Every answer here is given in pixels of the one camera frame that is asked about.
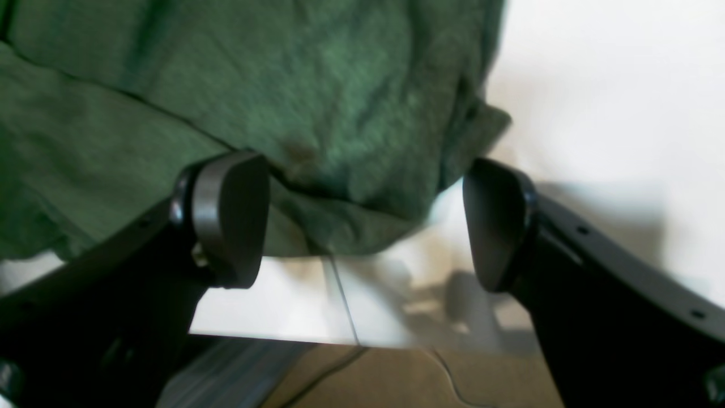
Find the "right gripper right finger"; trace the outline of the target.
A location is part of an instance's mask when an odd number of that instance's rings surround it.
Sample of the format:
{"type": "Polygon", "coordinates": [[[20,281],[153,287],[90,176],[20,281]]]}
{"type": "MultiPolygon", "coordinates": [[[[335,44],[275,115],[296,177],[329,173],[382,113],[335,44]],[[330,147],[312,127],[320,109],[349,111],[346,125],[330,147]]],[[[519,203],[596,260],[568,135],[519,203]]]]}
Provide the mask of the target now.
{"type": "Polygon", "coordinates": [[[463,202],[477,279],[527,310],[565,406],[723,406],[720,305],[510,166],[476,159],[463,202]]]}

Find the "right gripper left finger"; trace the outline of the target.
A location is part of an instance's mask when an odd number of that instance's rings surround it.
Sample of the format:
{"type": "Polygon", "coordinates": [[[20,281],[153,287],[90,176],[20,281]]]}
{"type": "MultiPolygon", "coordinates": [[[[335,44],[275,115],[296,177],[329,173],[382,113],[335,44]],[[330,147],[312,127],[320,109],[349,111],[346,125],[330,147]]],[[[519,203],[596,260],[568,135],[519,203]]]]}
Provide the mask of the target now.
{"type": "Polygon", "coordinates": [[[2,290],[2,402],[155,406],[205,292],[257,278],[268,173],[253,151],[190,165],[170,197],[116,235],[2,290]]]}

